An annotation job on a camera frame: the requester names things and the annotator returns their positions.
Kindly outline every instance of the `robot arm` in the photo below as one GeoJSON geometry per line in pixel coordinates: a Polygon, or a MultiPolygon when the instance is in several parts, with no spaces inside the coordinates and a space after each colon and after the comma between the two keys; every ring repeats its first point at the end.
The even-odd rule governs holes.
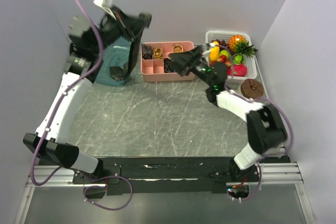
{"type": "Polygon", "coordinates": [[[182,76],[194,73],[209,85],[206,95],[210,103],[231,111],[247,123],[248,143],[231,162],[230,174],[236,178],[260,160],[262,154],[286,141],[287,132],[273,105],[243,100],[233,90],[225,90],[224,63],[215,62],[209,67],[202,57],[214,46],[204,44],[188,52],[172,53],[168,64],[182,76]]]}
{"type": "MultiPolygon", "coordinates": [[[[136,64],[142,32],[149,26],[151,15],[128,16],[113,6],[112,1],[93,0],[106,13],[98,32],[104,48],[120,37],[132,41],[128,66],[123,71],[127,76],[136,64]]],[[[70,56],[64,67],[60,88],[42,124],[34,134],[26,133],[23,142],[34,153],[42,140],[38,157],[61,167],[81,170],[100,178],[103,174],[102,161],[81,152],[76,146],[67,144],[71,123],[100,69],[81,79],[72,89],[65,92],[66,88],[93,68],[97,63],[99,51],[91,24],[85,17],[75,17],[70,29],[70,56]]]]}

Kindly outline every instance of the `teal container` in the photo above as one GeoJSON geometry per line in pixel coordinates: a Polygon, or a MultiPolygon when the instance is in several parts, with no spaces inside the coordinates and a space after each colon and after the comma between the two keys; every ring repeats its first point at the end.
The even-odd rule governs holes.
{"type": "Polygon", "coordinates": [[[116,81],[110,76],[110,67],[119,66],[124,69],[124,65],[129,61],[131,41],[119,38],[104,50],[103,64],[98,72],[95,82],[108,86],[125,85],[128,78],[116,81]]]}

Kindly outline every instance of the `pineapple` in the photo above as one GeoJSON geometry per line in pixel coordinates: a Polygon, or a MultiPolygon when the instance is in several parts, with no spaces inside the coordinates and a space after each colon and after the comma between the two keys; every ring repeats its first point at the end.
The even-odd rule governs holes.
{"type": "Polygon", "coordinates": [[[256,55],[257,49],[248,45],[248,41],[242,35],[232,36],[229,41],[229,48],[235,54],[252,57],[256,55]]]}

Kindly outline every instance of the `pink tray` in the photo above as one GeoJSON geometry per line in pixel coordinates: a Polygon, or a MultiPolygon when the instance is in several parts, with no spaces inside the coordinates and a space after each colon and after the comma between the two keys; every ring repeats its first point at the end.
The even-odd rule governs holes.
{"type": "MultiPolygon", "coordinates": [[[[149,42],[144,43],[147,46],[151,46],[154,49],[161,48],[163,52],[163,59],[169,58],[169,54],[173,52],[174,45],[181,45],[183,51],[189,51],[194,48],[194,44],[191,41],[170,41],[170,42],[149,42]]],[[[195,78],[193,73],[188,76],[180,76],[178,73],[165,73],[163,69],[163,59],[159,60],[144,60],[142,58],[141,50],[141,73],[143,80],[146,82],[156,81],[190,81],[195,78]]]]}

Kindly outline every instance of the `red apple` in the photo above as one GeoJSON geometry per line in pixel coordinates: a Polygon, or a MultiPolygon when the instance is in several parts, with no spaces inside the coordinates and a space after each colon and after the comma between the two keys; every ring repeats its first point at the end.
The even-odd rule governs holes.
{"type": "Polygon", "coordinates": [[[220,58],[222,58],[224,62],[226,61],[226,55],[221,55],[220,58]]]}

